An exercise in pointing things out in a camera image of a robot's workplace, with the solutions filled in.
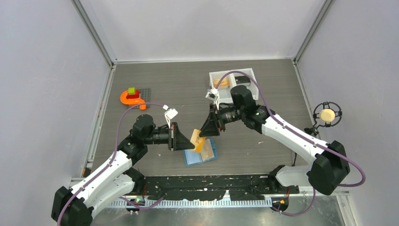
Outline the gold credit card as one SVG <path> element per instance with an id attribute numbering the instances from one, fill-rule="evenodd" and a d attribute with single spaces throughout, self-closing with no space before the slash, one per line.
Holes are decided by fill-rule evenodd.
<path id="1" fill-rule="evenodd" d="M 194 145 L 194 148 L 190 149 L 190 151 L 193 151 L 193 152 L 196 152 L 196 153 L 200 153 L 201 152 L 206 138 L 205 137 L 200 137 L 200 133 L 201 133 L 201 131 L 199 129 L 194 129 L 193 130 L 190 142 Z"/>
<path id="2" fill-rule="evenodd" d="M 214 158 L 214 152 L 213 152 L 213 148 L 212 145 L 210 143 L 205 143 L 202 147 L 201 150 L 201 158 L 203 161 L 208 161 L 212 158 Z"/>

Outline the blue card holder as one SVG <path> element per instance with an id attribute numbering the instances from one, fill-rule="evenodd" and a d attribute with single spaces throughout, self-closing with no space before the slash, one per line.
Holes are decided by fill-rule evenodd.
<path id="1" fill-rule="evenodd" d="M 215 144 L 215 140 L 213 138 L 207 138 L 205 140 L 204 143 L 210 143 L 212 145 L 213 148 L 213 152 L 214 152 L 214 158 L 208 160 L 208 161 L 212 161 L 218 158 L 218 154 L 216 151 L 216 144 Z M 186 166 L 192 166 L 192 165 L 197 165 L 197 164 L 201 164 L 201 163 L 205 163 L 208 161 L 203 161 L 201 158 L 201 153 L 196 153 L 190 150 L 184 150 L 183 151 L 183 157 L 184 157 L 184 163 Z"/>

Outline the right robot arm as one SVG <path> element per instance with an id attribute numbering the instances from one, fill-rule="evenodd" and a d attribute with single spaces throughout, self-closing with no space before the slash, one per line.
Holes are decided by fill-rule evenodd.
<path id="1" fill-rule="evenodd" d="M 199 136 L 219 136 L 227 123 L 242 121 L 247 128 L 279 141 L 308 163 L 277 167 L 268 181 L 271 191 L 281 193 L 288 186 L 312 186 L 319 193 L 330 195 L 349 174 L 349 163 L 341 158 L 346 156 L 341 143 L 327 143 L 292 126 L 266 106 L 258 105 L 244 85 L 233 87 L 230 93 L 233 103 L 210 105 Z"/>

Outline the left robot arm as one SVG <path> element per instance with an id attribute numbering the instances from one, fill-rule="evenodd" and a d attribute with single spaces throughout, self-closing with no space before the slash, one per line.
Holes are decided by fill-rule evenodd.
<path id="1" fill-rule="evenodd" d="M 51 218 L 59 226 L 89 226 L 104 208 L 119 197 L 144 190 L 144 175 L 133 168 L 148 145 L 166 144 L 170 151 L 193 149 L 176 122 L 156 127 L 148 114 L 138 116 L 130 134 L 99 168 L 71 188 L 60 187 L 54 197 Z"/>

